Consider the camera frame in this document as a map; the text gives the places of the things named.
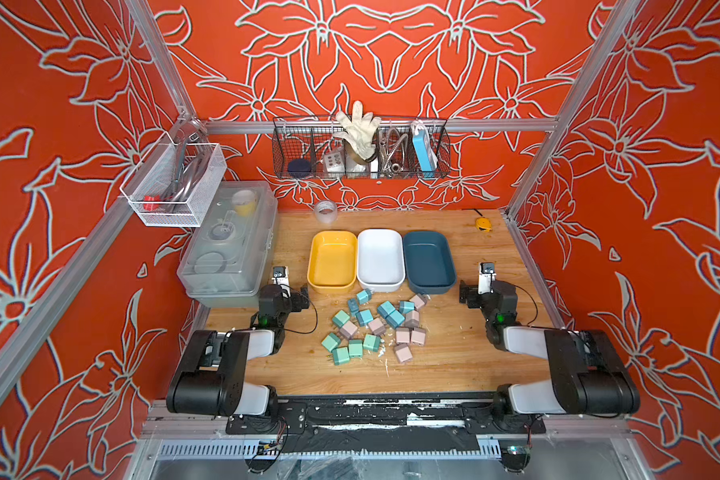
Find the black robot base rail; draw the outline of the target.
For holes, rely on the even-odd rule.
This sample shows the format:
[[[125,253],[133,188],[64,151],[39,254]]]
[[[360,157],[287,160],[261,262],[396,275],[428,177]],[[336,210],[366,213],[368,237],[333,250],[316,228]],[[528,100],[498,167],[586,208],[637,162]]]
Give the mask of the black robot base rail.
[[[479,440],[528,446],[546,433],[539,414],[515,414],[493,391],[286,395],[274,413],[235,414],[225,432],[277,435],[287,453],[472,452]]]

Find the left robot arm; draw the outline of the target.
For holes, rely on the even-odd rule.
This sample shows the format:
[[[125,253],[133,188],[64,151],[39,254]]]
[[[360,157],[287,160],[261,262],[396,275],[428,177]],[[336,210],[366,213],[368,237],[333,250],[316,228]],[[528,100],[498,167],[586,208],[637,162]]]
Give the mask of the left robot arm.
[[[273,268],[272,281],[259,290],[258,311],[247,329],[195,331],[171,379],[165,403],[171,413],[219,417],[275,417],[273,386],[246,380],[249,361],[277,354],[289,316],[311,306],[308,288],[290,286],[286,266]]]

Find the blue plug top pile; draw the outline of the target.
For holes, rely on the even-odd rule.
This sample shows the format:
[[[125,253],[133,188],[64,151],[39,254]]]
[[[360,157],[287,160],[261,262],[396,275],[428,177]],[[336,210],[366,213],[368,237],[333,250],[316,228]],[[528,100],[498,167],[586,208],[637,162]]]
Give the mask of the blue plug top pile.
[[[401,314],[407,315],[408,313],[414,311],[416,309],[415,304],[411,301],[400,301],[398,304],[398,310]]]

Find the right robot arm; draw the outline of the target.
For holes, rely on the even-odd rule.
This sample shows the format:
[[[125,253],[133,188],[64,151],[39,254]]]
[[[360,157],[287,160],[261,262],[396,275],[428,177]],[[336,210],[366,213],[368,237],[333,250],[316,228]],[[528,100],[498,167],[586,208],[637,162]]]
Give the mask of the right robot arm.
[[[481,312],[486,337],[496,349],[545,360],[549,367],[548,380],[500,386],[494,414],[618,417],[637,412],[638,388],[608,335],[524,325],[518,320],[517,290],[496,278],[490,262],[479,265],[475,285],[459,285],[459,301]]]

